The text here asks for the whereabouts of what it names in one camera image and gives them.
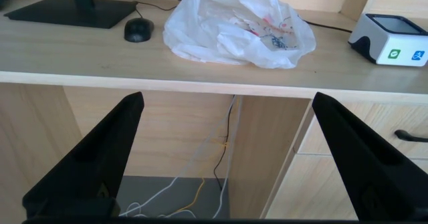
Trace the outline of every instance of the wooden desk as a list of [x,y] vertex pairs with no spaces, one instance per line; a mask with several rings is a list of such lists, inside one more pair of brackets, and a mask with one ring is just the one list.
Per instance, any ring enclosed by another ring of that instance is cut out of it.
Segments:
[[[36,1],[12,0],[1,13]],[[120,99],[137,90],[146,108],[126,175],[175,176],[226,114],[231,96],[242,97],[229,175],[233,217],[354,218],[337,169],[319,141],[310,108],[318,91],[344,102],[427,166],[428,148],[398,142],[391,132],[403,128],[427,134],[427,67],[373,65],[350,49],[348,33],[319,27],[312,28],[316,51],[292,70],[190,62],[163,44],[169,13],[138,8],[156,25],[152,39],[139,44],[123,39],[124,24],[136,13],[109,30],[0,17],[0,215],[10,223],[24,218],[22,195]],[[298,11],[316,23],[355,25],[345,13]],[[426,19],[416,22],[428,27]],[[232,122],[236,114],[234,108]],[[221,148],[216,142],[225,133],[224,124],[186,177],[212,177],[204,166],[217,162],[209,157]],[[221,177],[225,169],[223,162]],[[336,187],[340,195],[329,199]],[[326,203],[330,212],[313,211]]]

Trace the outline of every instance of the white device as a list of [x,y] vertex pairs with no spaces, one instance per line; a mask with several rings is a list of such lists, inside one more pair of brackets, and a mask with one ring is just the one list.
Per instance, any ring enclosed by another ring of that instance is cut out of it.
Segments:
[[421,67],[428,61],[428,33],[400,16],[361,15],[348,43],[375,64]]

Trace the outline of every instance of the green icon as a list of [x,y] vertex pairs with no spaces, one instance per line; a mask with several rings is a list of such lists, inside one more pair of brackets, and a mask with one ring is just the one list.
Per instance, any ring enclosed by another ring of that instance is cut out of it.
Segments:
[[396,59],[399,57],[401,50],[399,49],[393,49],[388,55],[388,58]]

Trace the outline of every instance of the desk leg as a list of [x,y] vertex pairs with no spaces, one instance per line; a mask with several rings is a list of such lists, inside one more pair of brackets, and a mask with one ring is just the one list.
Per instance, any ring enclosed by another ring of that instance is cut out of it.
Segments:
[[294,155],[310,100],[244,96],[229,174],[232,218],[264,218]]
[[24,194],[82,135],[61,86],[0,84],[0,216],[21,223]]

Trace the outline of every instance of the drawer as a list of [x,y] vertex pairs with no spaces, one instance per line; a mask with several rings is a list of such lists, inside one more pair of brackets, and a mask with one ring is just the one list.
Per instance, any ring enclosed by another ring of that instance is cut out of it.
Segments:
[[[428,171],[428,160],[414,160]],[[267,213],[271,219],[357,219],[332,156],[297,154]]]
[[[428,106],[403,106],[373,103],[343,103],[373,130],[410,158],[428,158],[428,143],[398,139],[394,131],[428,137]],[[314,116],[298,153],[331,154],[321,127]]]

